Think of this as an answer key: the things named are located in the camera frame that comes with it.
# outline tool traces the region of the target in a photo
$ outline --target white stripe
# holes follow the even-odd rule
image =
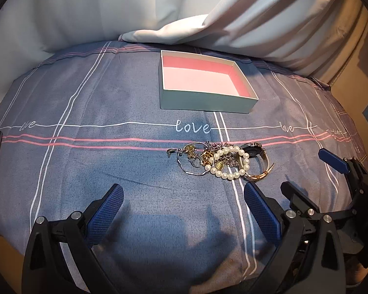
[[[317,95],[317,98],[319,98],[320,102],[322,103],[323,107],[325,108],[325,110],[326,110],[327,114],[329,114],[329,116],[330,116],[331,120],[333,121],[333,123],[334,123],[334,125],[336,126],[336,128],[338,129],[338,131],[339,131],[339,132],[342,134],[342,136],[345,138],[344,133],[340,130],[340,128],[338,127],[338,125],[337,125],[336,121],[334,120],[334,118],[332,118],[332,117],[331,117],[331,115],[330,115],[329,111],[327,110],[326,105],[323,103],[323,101],[322,101],[322,99],[320,98],[319,94],[317,93],[317,90],[316,90],[316,89],[315,89],[315,93],[316,93],[316,95]]]
[[[175,127],[175,124],[156,124],[156,123],[143,123],[143,122],[123,122],[120,124],[110,124],[110,125],[64,125],[64,124],[54,124],[54,125],[40,125],[40,124],[35,124],[34,126],[40,126],[40,127],[54,127],[54,126],[65,126],[65,127],[99,127],[99,128],[104,128],[104,127],[113,127],[113,126],[121,126],[121,125],[126,125],[126,124],[139,124],[139,125],[151,125],[151,126],[173,126]]]
[[[217,127],[218,127],[218,131],[219,131],[219,136],[221,138],[221,142],[224,141],[223,137],[222,137],[222,132],[221,132],[221,128],[219,126],[219,122],[218,122],[218,118],[217,118],[217,115],[215,112],[214,113],[214,117],[215,117],[215,121],[217,123]],[[227,140],[229,141],[229,136],[228,134],[226,133],[226,138]],[[243,239],[244,239],[244,252],[245,252],[245,258],[246,258],[246,261],[247,261],[247,268],[246,270],[244,271],[242,277],[244,277],[245,273],[247,272],[247,270],[249,269],[249,267],[251,266],[251,263],[250,263],[250,260],[248,258],[248,250],[247,250],[247,233],[245,231],[245,224],[244,224],[244,218],[242,216],[242,210],[241,210],[241,204],[240,204],[240,200],[238,199],[238,193],[237,193],[237,189],[236,189],[236,185],[234,183],[234,180],[232,180],[232,185],[233,185],[233,190],[234,190],[234,193],[235,193],[235,196],[236,196],[236,203],[237,203],[237,206],[238,206],[238,212],[240,214],[240,219],[241,219],[241,227],[242,227],[242,234],[243,234]]]
[[[222,116],[222,113],[221,112],[219,112],[219,115],[221,117],[222,124],[224,125],[226,139],[228,141],[230,141],[229,134],[228,134],[228,129],[226,128],[226,124],[225,124],[225,120],[224,120],[224,116]],[[244,186],[242,185],[242,182],[241,182],[241,179],[240,178],[239,178],[239,181],[240,181],[242,193],[243,193],[243,196],[244,196]],[[236,191],[236,183],[235,183],[234,180],[232,180],[232,184],[233,184],[234,190],[236,192],[236,201],[238,202],[238,195],[237,195],[237,191]],[[250,209],[248,208],[247,204],[245,204],[245,207],[247,208],[247,213],[248,213],[248,217],[249,217],[249,220],[250,220],[251,232],[252,232],[252,234],[251,234],[251,239],[252,239],[252,256],[253,256],[253,260],[255,262],[255,268],[249,274],[249,275],[252,275],[255,272],[256,268],[257,268],[256,257],[255,257],[255,235],[254,235],[254,232],[253,232],[253,222],[252,222],[252,218],[251,218]],[[245,269],[245,271],[244,271],[244,273],[242,275],[243,276],[243,279],[245,279],[246,278],[247,271],[251,267],[251,264],[250,264],[250,260],[248,258],[248,249],[247,249],[247,241],[246,241],[246,235],[247,235],[247,233],[245,232],[244,222],[241,221],[241,224],[243,226],[243,233],[244,233],[244,251],[245,251],[245,257],[246,257],[247,262],[248,262],[248,266],[247,266],[247,268]]]
[[[30,74],[29,74],[28,76],[26,76],[26,77],[23,79],[22,83],[20,83],[20,85],[19,85],[19,87],[18,87],[18,90],[16,91],[16,93],[15,93],[15,95],[14,95],[14,97],[13,97],[12,101],[10,102],[10,105],[8,106],[8,108],[7,108],[7,110],[5,111],[5,113],[4,113],[4,115],[3,115],[3,117],[1,118],[0,126],[1,126],[1,124],[3,123],[3,120],[4,120],[4,119],[5,119],[5,117],[7,116],[8,112],[10,111],[10,109],[11,109],[12,105],[14,104],[14,102],[15,102],[16,98],[18,97],[18,95],[19,95],[19,93],[20,93],[20,91],[21,91],[21,89],[22,89],[22,87],[23,87],[24,83],[26,82],[26,80],[28,80],[28,78],[29,78],[30,76],[32,76],[32,74],[37,70],[37,68],[33,69],[33,70],[30,72]]]
[[[227,128],[228,130],[237,130],[237,129],[259,129],[259,128],[282,128],[281,125],[279,126],[259,126],[259,127],[239,127],[239,128]],[[308,129],[308,127],[292,127],[293,129]]]
[[[6,126],[6,127],[1,127],[0,130],[4,128],[22,128],[22,126]]]
[[[316,142],[317,142],[317,144],[319,145],[319,148],[323,148],[323,146],[322,146],[322,144],[318,141],[318,139],[316,138],[316,136],[315,136],[315,133],[313,133],[313,131],[312,131],[312,129],[309,127],[310,125],[312,125],[312,123],[309,125],[308,123],[308,118],[307,118],[307,115],[306,115],[306,113],[305,113],[305,111],[304,111],[304,109],[302,108],[302,106],[301,106],[301,104],[300,104],[300,102],[297,100],[297,99],[295,99],[294,97],[293,97],[293,95],[291,94],[291,92],[289,92],[289,90],[285,87],[285,85],[284,85],[284,83],[282,83],[280,80],[279,80],[279,78],[277,77],[277,75],[271,70],[271,68],[270,68],[270,72],[271,72],[271,74],[274,76],[274,78],[279,82],[279,84],[281,84],[282,85],[282,87],[288,92],[288,94],[290,95],[290,97],[291,97],[291,99],[294,101],[294,102],[296,102],[297,104],[299,104],[299,106],[300,106],[300,108],[301,108],[301,111],[302,111],[302,113],[304,114],[304,117],[305,117],[305,120],[306,120],[306,124],[307,124],[307,129],[308,129],[308,132],[314,137],[314,139],[316,140]],[[329,165],[327,165],[326,163],[324,163],[325,164],[325,167],[326,167],[326,173],[327,173],[327,176],[328,176],[328,178],[330,179],[330,182],[332,183],[332,185],[334,186],[334,188],[335,188],[335,190],[336,190],[336,192],[337,192],[337,194],[338,194],[338,188],[337,188],[337,186],[335,185],[335,183],[334,183],[334,181],[330,178],[330,174],[329,174],[329,171],[331,172],[331,174],[332,174],[332,176],[336,179],[336,177],[334,176],[334,174],[332,173],[332,171],[330,170],[330,168],[329,168]]]
[[[103,49],[105,49],[105,51],[106,51],[107,46],[109,46],[109,44],[110,44],[110,42],[105,43],[105,45],[104,45],[104,47],[103,47]],[[70,115],[70,113],[71,113],[71,110],[72,110],[72,108],[73,108],[73,105],[74,105],[74,102],[75,102],[76,98],[78,97],[78,95],[79,95],[80,91],[83,89],[83,86],[86,84],[86,82],[89,80],[89,78],[91,77],[91,75],[94,73],[94,71],[95,71],[95,70],[96,70],[96,68],[98,67],[99,63],[101,62],[101,59],[103,58],[103,56],[104,56],[104,54],[105,54],[105,51],[103,51],[102,53],[99,53],[99,54],[98,54],[97,59],[95,60],[94,64],[91,66],[90,70],[87,72],[87,74],[86,74],[85,78],[83,79],[83,81],[81,82],[81,84],[78,86],[78,88],[77,88],[77,90],[75,91],[75,93],[70,97],[70,99],[69,99],[69,101],[68,101],[68,104],[67,104],[67,107],[66,107],[66,109],[64,110],[64,112],[63,112],[62,116],[60,117],[60,120],[59,120],[59,122],[58,122],[58,124],[57,124],[57,126],[56,126],[56,128],[55,128],[55,130],[54,130],[54,133],[53,133],[53,136],[52,136],[52,137],[57,137],[57,136],[59,136],[59,134],[60,134],[61,130],[63,129],[63,126],[65,125],[65,123],[66,123],[66,121],[67,121],[67,119],[68,119],[68,117],[69,117],[69,115]],[[59,126],[59,124],[60,124],[61,120],[63,119],[63,117],[64,117],[65,113],[67,112],[67,109],[69,108],[70,104],[71,104],[71,107],[70,107],[70,109],[69,109],[69,111],[68,111],[68,113],[67,113],[67,116],[66,116],[66,118],[65,118],[65,120],[64,120],[64,122],[63,122],[63,124],[62,124],[61,128],[59,129],[58,133],[56,134],[57,128],[58,128],[58,126]],[[44,158],[43,158],[43,161],[42,161],[42,164],[41,164],[41,168],[40,168],[40,170],[39,170],[38,183],[37,183],[37,190],[36,190],[36,193],[35,193],[35,195],[34,195],[34,198],[33,198],[33,201],[32,201],[31,207],[30,207],[30,213],[29,213],[29,215],[30,215],[30,217],[29,217],[29,219],[30,219],[30,232],[31,232],[31,229],[32,229],[32,226],[31,226],[31,213],[32,213],[32,209],[33,209],[33,207],[34,207],[34,203],[35,203],[35,200],[36,200],[37,194],[38,194],[38,190],[39,190],[39,183],[40,183],[40,181],[41,181],[42,168],[43,168],[43,166],[44,166],[44,163],[45,163],[45,160],[46,160],[46,156],[47,156],[47,154],[48,154],[48,152],[49,152],[49,149],[50,149],[50,148],[51,148],[51,147],[50,147],[50,146],[48,146],[48,149],[47,149],[47,150],[46,150],[46,152],[45,152],[45,156],[44,156]],[[50,154],[49,154],[48,161],[47,161],[47,164],[46,164],[46,167],[45,167],[45,172],[44,172],[44,176],[43,176],[42,184],[41,184],[41,191],[40,191],[40,193],[39,193],[38,207],[37,207],[37,210],[36,210],[36,213],[35,213],[35,216],[34,216],[34,221],[36,220],[36,218],[37,218],[37,216],[38,216],[39,208],[40,208],[40,206],[41,206],[41,198],[42,198],[43,185],[44,185],[44,183],[45,183],[45,177],[46,177],[46,173],[47,173],[47,168],[48,168],[48,165],[49,165],[49,162],[50,162],[50,159],[51,159],[51,156],[52,156],[53,150],[54,150],[54,146],[52,146],[52,149],[51,149],[51,152],[50,152]]]
[[[242,193],[244,194],[244,185],[242,184],[241,178],[239,178],[238,181],[240,182],[241,190],[242,190]],[[248,217],[250,218],[250,224],[251,224],[252,257],[253,257],[253,262],[255,263],[255,267],[253,268],[253,270],[251,271],[251,273],[249,273],[248,275],[244,276],[244,279],[246,279],[248,276],[251,276],[253,273],[255,273],[255,271],[257,269],[256,254],[255,254],[255,232],[253,230],[253,222],[252,222],[250,208],[248,208]]]

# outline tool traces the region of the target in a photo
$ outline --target watch face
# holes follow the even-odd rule
[[[249,154],[250,158],[260,155],[262,152],[262,144],[260,143],[247,143],[240,147]]]

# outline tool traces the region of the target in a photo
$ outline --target bolt head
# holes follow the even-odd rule
[[[44,222],[45,221],[45,218],[43,217],[43,216],[40,216],[40,217],[38,217],[37,219],[36,219],[36,223],[37,224],[41,224],[42,222]]]
[[[325,220],[327,223],[330,223],[332,221],[332,218],[326,214],[325,216],[323,216],[323,220]]]
[[[71,214],[71,219],[73,220],[78,220],[80,219],[80,217],[82,216],[82,213],[79,211],[75,211]]]
[[[287,216],[288,218],[293,219],[293,218],[295,218],[295,217],[296,217],[296,212],[294,212],[293,210],[287,210],[285,213],[286,213],[286,216]]]

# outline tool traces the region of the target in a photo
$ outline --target blue gripper pad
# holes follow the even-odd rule
[[[87,237],[85,241],[89,247],[99,244],[102,241],[106,231],[123,204],[123,201],[123,188],[117,185],[101,204],[87,225]]]
[[[268,242],[278,246],[281,239],[281,224],[251,182],[244,188],[244,200]]]
[[[340,157],[328,151],[326,148],[320,149],[317,155],[319,156],[319,159],[321,161],[324,161],[326,164],[333,167],[339,173],[349,173],[347,163],[344,162]]]

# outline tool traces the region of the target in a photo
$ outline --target bed sheet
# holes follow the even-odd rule
[[[235,60],[259,101],[249,114],[160,109],[161,49]],[[168,148],[262,143],[276,165],[258,186],[285,209],[286,180],[323,212],[350,203],[344,176],[318,159],[320,148],[368,167],[353,122],[321,85],[189,46],[107,41],[63,50],[14,81],[0,130],[0,232],[21,253],[38,216],[64,219],[112,184],[124,188],[122,208],[93,247],[123,293],[208,293],[256,277],[274,250],[244,202],[245,181],[186,175]]]

